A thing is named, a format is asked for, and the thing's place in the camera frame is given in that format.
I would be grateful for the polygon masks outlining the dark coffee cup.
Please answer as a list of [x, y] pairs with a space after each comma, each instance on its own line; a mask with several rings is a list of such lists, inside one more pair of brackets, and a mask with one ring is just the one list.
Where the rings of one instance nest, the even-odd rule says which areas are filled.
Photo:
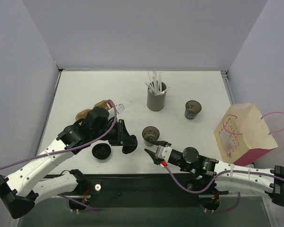
[[185, 104], [185, 117], [189, 120], [195, 119], [201, 110], [202, 106], [198, 101], [189, 100]]
[[146, 146], [153, 146], [151, 142], [155, 142], [160, 137], [159, 130], [154, 126], [147, 126], [142, 131], [142, 137]]

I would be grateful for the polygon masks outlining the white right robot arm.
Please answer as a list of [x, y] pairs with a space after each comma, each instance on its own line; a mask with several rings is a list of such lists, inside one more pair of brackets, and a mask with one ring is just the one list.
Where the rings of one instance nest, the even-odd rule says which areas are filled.
[[154, 164], [165, 168], [173, 181], [185, 192], [199, 195], [209, 194], [210, 201], [204, 208], [214, 212], [218, 208], [217, 198], [223, 193], [237, 192], [270, 198], [272, 203], [284, 207], [284, 167], [259, 169], [228, 164], [205, 157], [193, 147], [182, 152], [172, 148], [166, 141], [146, 141], [156, 146], [156, 151], [145, 149]]

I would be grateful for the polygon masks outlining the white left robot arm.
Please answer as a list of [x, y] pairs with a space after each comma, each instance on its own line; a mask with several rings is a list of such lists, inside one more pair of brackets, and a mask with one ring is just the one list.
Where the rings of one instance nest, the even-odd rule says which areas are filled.
[[34, 160], [8, 176], [0, 175], [0, 198], [13, 219], [26, 215], [37, 203], [52, 196], [90, 191], [87, 178], [78, 169], [42, 180], [59, 164], [78, 154], [84, 144], [106, 140], [111, 146], [121, 146], [124, 154], [135, 151], [136, 136], [130, 135], [124, 120], [112, 113], [102, 107], [89, 110], [85, 117], [64, 128]]

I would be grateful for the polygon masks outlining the black cup lid stack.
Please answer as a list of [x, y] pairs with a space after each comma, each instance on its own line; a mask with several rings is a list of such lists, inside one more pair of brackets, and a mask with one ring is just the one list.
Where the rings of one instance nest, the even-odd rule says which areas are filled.
[[92, 148], [92, 155], [98, 160], [107, 159], [111, 154], [111, 147], [105, 143], [99, 143]]

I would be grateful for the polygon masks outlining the grey cylindrical holder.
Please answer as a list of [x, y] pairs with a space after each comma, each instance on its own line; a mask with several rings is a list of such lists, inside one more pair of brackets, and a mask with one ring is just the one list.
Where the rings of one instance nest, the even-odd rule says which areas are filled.
[[154, 95], [150, 89], [147, 92], [147, 107], [149, 110], [153, 112], [161, 111], [165, 105], [165, 97], [166, 97], [166, 89], [167, 86], [164, 82], [162, 82], [163, 94]]

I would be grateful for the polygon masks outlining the brown cardboard cup carrier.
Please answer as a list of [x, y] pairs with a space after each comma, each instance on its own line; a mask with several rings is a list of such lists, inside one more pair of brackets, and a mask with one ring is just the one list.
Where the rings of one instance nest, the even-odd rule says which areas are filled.
[[91, 128], [100, 128], [108, 123], [109, 117], [108, 100], [102, 100], [92, 109], [80, 111], [75, 117], [74, 124], [86, 124]]

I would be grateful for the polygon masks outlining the white stirrer sticks bundle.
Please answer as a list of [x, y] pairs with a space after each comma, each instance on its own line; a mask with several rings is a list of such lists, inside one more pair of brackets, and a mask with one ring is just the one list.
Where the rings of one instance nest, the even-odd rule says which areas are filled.
[[148, 72], [147, 76], [149, 78], [149, 82], [146, 82], [145, 84], [148, 88], [148, 91], [150, 91], [153, 95], [165, 95], [170, 89], [170, 86], [166, 86], [166, 88], [163, 88], [162, 71], [153, 71], [152, 74]]

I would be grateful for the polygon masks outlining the beige pink paper bag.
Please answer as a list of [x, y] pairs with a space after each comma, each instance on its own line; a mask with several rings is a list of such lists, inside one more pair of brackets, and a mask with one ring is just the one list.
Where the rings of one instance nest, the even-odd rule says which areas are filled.
[[254, 103], [234, 104], [229, 107], [214, 131], [222, 161], [238, 166], [248, 166], [278, 147], [273, 137], [276, 131], [269, 129]]

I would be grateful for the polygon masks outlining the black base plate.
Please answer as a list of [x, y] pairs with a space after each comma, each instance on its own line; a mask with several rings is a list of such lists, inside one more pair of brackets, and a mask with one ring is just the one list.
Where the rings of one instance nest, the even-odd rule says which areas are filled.
[[216, 184], [201, 194], [182, 190], [169, 174], [86, 174], [94, 208], [190, 208], [218, 194]]

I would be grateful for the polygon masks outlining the aluminium frame rail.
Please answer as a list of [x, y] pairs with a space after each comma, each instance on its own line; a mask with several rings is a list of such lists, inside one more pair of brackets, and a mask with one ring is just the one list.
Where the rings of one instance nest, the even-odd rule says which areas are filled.
[[256, 169], [229, 163], [227, 169], [231, 172], [223, 174], [219, 178], [220, 180], [217, 183], [219, 190], [257, 195], [264, 195], [266, 192], [272, 192], [270, 184], [273, 182], [273, 179], [259, 174]]

